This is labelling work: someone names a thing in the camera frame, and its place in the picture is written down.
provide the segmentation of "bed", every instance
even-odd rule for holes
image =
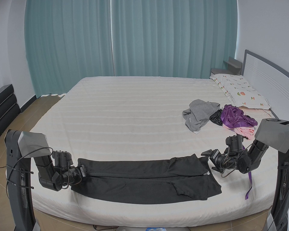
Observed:
[[[221,106],[230,104],[211,79],[89,77],[79,81],[31,131],[46,134],[54,150],[70,152],[75,165],[78,158],[138,161],[193,153],[200,157],[203,151],[216,148],[223,151],[225,138],[234,132],[210,121],[199,134],[184,125],[182,111],[198,98]],[[244,111],[258,123],[273,116],[269,110]],[[245,147],[250,143],[244,140]],[[253,188],[248,200],[245,195],[251,185],[247,174],[235,171],[221,178],[212,171],[222,186],[221,194],[206,201],[154,205],[96,200],[70,189],[47,190],[34,174],[33,206],[68,220],[106,226],[190,227],[218,223],[269,208],[274,198],[276,166],[277,151],[269,148],[260,167],[252,172]],[[34,160],[32,171],[37,172]]]

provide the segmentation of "pink garment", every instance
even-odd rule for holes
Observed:
[[[239,127],[239,128],[230,129],[229,127],[223,124],[223,128],[232,130],[236,132],[237,134],[247,137],[249,140],[252,140],[254,138],[254,132],[255,132],[254,127]]]

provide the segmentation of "wall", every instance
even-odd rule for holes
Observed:
[[[238,0],[235,58],[248,49],[289,71],[289,0]]]
[[[0,76],[3,85],[13,85],[19,107],[35,95],[26,59],[25,6],[26,0],[0,1]]]

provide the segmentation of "floor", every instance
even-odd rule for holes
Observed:
[[[17,118],[6,129],[30,131],[38,120],[58,101],[59,96],[43,96],[34,101],[23,113],[19,114]],[[4,137],[6,131],[0,136],[0,167],[6,165],[6,147],[4,144]],[[13,231],[14,221],[11,213],[9,200],[6,196],[5,185],[6,176],[5,168],[0,169],[0,230]],[[55,217],[38,210],[34,210],[35,217],[39,220],[42,231],[93,231],[95,230],[91,224],[83,224],[79,222],[65,220]],[[268,210],[217,224],[210,224],[198,227],[191,227],[191,231],[260,231],[263,229],[265,220],[267,218]],[[109,228],[97,226],[97,229]]]

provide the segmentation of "blue sticker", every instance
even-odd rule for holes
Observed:
[[[145,231],[166,231],[166,228],[147,228]]]

